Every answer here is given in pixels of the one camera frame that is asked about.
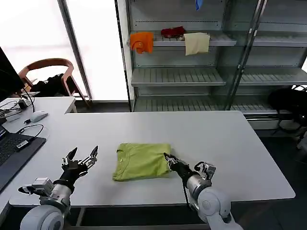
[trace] computer mouse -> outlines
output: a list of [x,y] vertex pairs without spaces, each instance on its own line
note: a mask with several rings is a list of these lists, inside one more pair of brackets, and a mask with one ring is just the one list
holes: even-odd
[[38,122],[41,119],[43,119],[44,117],[48,116],[49,113],[45,112],[45,111],[35,111],[34,113],[32,113],[31,117],[30,117],[30,121],[31,122]]

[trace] monitor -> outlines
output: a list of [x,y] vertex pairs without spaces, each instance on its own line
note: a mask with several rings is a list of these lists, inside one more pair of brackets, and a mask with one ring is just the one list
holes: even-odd
[[0,102],[23,87],[23,81],[0,47]]

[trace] orange cloth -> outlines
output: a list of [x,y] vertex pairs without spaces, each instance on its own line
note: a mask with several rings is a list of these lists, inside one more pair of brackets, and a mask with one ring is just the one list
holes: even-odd
[[130,35],[130,48],[136,49],[136,52],[142,54],[143,52],[152,53],[154,46],[154,35],[150,32],[140,32]]

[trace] wooden chair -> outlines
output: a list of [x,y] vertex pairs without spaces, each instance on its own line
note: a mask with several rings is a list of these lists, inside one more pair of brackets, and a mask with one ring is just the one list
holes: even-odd
[[86,101],[84,95],[80,91],[76,81],[72,77],[72,71],[73,71],[73,65],[70,61],[63,59],[63,58],[50,58],[50,59],[44,59],[40,61],[33,62],[32,64],[26,66],[19,72],[19,77],[21,80],[29,85],[30,87],[33,86],[32,82],[27,78],[27,73],[31,70],[35,69],[41,69],[48,66],[67,66],[66,72],[63,74],[61,78],[62,85],[67,92],[69,96],[73,96],[74,93],[78,93],[82,100],[85,102],[87,107],[89,106],[89,103]]

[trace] white desk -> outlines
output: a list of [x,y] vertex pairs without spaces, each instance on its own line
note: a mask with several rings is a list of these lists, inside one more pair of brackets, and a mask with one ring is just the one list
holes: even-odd
[[[0,106],[9,102],[9,101],[18,101],[19,98],[7,98],[3,102],[0,103]],[[49,113],[49,116],[38,122],[38,124],[46,125],[47,127],[50,127],[52,122],[56,119],[58,116],[62,116],[66,113],[69,113],[75,108],[75,98],[74,97],[37,97],[34,101],[35,110],[44,110]],[[1,109],[11,108],[14,105],[14,103],[9,103],[5,106],[3,106]],[[25,111],[19,113],[20,118],[17,120],[14,120],[12,122],[5,122],[3,124],[3,127],[5,127],[10,132],[16,132],[20,128],[26,126],[24,124],[24,121],[29,119],[32,114],[32,106],[30,105]],[[27,130],[28,135],[37,133],[37,130],[29,129]]]
[[[9,101],[18,100],[18,98],[8,98],[0,103],[0,105],[3,105]],[[51,136],[51,133],[53,134],[53,125],[57,123],[58,120],[61,119],[62,116],[64,116],[65,113],[70,112],[74,107],[75,98],[74,97],[44,97],[44,98],[35,98],[35,109],[38,110],[44,110],[49,113],[49,116],[45,117],[43,120],[38,122],[37,124],[43,124],[47,127],[40,135],[39,137],[47,138]],[[4,106],[3,108],[10,108],[14,104],[9,103],[8,105]],[[26,126],[24,124],[24,121],[26,119],[29,119],[31,113],[32,113],[32,106],[28,107],[24,112],[20,113],[22,116],[12,122],[6,122],[3,124],[3,126],[8,129],[10,132],[16,132],[20,128]],[[25,135],[35,135],[37,133],[37,129],[29,128],[26,129],[24,132]],[[3,210],[5,210],[5,207],[8,204],[8,201],[12,195],[12,192],[15,191],[17,187],[20,186],[21,181],[19,179],[23,177],[23,173],[19,172],[19,174],[10,182],[10,184],[0,193],[0,214]]]
[[7,189],[14,206],[38,205],[38,196],[17,188],[37,177],[56,180],[61,158],[78,146],[83,159],[95,145],[98,162],[75,184],[72,206],[146,205],[184,203],[181,179],[114,182],[116,149],[122,142],[170,143],[174,154],[194,165],[207,161],[217,167],[213,186],[232,201],[293,198],[294,191],[240,112],[156,112],[66,114],[52,129],[42,149]]

